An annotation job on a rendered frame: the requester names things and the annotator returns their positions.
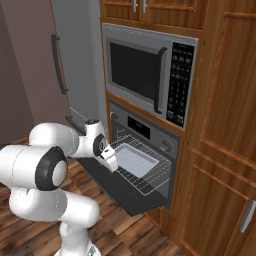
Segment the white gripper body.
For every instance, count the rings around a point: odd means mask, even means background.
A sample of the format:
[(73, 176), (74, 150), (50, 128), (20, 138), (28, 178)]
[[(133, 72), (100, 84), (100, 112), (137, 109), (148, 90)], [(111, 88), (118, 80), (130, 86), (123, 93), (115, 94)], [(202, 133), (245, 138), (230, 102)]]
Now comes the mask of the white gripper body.
[(114, 150), (105, 150), (101, 156), (103, 157), (103, 163), (111, 172), (118, 169), (118, 161)]

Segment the black oven door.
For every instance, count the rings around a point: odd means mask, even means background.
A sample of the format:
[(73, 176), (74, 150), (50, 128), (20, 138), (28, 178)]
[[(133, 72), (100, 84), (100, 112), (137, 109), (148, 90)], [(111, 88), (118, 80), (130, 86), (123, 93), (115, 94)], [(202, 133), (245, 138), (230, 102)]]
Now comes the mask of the black oven door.
[(157, 191), (142, 195), (117, 171), (111, 172), (94, 158), (78, 158), (88, 175), (130, 216), (167, 205), (169, 200)]

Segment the silver built-in oven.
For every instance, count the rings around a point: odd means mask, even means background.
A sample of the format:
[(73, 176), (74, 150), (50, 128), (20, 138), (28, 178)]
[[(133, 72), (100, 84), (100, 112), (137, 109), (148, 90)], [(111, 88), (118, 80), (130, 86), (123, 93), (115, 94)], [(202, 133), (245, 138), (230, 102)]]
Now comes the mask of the silver built-in oven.
[[(169, 203), (162, 206), (169, 210), (174, 189), (180, 137), (113, 100), (109, 102), (109, 107), (110, 113), (114, 111), (119, 116), (117, 120), (110, 119), (112, 126), (112, 143), (121, 137), (132, 135), (171, 162), (169, 186), (163, 185), (161, 187), (161, 190), (168, 189), (168, 196), (164, 197), (169, 200)], [(163, 150), (165, 148), (162, 145), (163, 140), (171, 144), (171, 151), (165, 152)]]

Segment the microwave door with dark window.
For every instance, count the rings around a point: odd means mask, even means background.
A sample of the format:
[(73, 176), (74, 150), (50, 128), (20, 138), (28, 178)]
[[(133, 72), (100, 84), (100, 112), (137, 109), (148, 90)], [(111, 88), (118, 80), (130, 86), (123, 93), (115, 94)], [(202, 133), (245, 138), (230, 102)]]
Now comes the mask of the microwave door with dark window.
[[(168, 69), (172, 44), (160, 39), (151, 42), (124, 41), (110, 37), (104, 40), (107, 88), (131, 103), (157, 116), (166, 112)], [(158, 71), (157, 53), (166, 47), (162, 58), (159, 110), (154, 111), (155, 78)]]

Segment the silver microwave oven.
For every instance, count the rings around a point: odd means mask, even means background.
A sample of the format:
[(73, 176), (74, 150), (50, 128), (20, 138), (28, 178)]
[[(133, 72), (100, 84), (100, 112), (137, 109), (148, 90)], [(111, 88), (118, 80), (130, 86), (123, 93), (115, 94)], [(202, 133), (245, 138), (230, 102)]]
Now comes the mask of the silver microwave oven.
[(105, 65), (106, 57), (104, 40), (106, 37), (128, 42), (139, 41), (146, 43), (151, 42), (153, 39), (160, 39), (172, 44), (169, 57), (170, 68), (168, 69), (169, 79), (165, 107), (166, 112), (163, 116), (158, 117), (184, 128), (186, 126), (198, 40), (196, 38), (181, 35), (104, 23), (102, 25), (102, 40)]

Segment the low wooden cupboard door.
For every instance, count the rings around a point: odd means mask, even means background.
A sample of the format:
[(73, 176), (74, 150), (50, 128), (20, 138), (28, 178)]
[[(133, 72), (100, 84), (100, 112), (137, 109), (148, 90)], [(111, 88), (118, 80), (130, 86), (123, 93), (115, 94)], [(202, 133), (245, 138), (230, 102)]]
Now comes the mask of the low wooden cupboard door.
[(256, 201), (256, 170), (245, 176), (190, 148), (185, 160), (191, 178), (181, 231), (188, 256), (256, 256), (256, 209), (244, 233), (243, 217)]

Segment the tall wooden cupboard door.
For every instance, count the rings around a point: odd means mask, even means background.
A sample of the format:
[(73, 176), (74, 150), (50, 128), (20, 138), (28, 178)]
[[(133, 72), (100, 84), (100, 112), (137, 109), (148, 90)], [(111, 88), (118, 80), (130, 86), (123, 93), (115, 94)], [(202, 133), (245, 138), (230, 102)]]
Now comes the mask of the tall wooden cupboard door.
[(200, 140), (256, 169), (256, 12), (225, 11), (218, 25)]

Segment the narrow wooden cupboard door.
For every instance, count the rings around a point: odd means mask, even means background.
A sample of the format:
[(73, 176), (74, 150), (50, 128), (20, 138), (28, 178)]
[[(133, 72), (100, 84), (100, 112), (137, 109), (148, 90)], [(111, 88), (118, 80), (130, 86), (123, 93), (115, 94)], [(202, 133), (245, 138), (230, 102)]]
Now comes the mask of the narrow wooden cupboard door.
[(108, 18), (138, 21), (139, 6), (133, 12), (133, 0), (100, 0), (101, 15)]

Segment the wide wooden cupboard door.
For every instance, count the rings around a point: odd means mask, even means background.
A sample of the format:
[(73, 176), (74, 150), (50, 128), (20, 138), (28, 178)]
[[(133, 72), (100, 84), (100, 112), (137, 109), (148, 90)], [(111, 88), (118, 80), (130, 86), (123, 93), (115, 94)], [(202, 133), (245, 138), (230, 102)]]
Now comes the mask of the wide wooden cupboard door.
[(141, 20), (151, 24), (203, 30), (209, 0), (147, 0)]

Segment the pale grey baking tray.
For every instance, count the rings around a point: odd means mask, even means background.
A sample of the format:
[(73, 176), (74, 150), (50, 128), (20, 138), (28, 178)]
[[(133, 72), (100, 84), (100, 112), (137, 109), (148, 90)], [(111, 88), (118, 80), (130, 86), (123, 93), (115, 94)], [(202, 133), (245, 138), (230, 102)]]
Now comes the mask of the pale grey baking tray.
[(115, 148), (118, 165), (137, 178), (144, 177), (159, 161), (135, 147), (123, 143)]

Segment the grey fridge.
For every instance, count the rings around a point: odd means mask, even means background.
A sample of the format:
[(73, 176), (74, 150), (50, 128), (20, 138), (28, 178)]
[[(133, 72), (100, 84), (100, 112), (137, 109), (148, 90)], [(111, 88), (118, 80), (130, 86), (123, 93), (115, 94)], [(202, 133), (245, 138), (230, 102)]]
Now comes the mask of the grey fridge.
[[(0, 144), (43, 122), (106, 123), (99, 0), (0, 0)], [(57, 42), (66, 95), (56, 76)]]

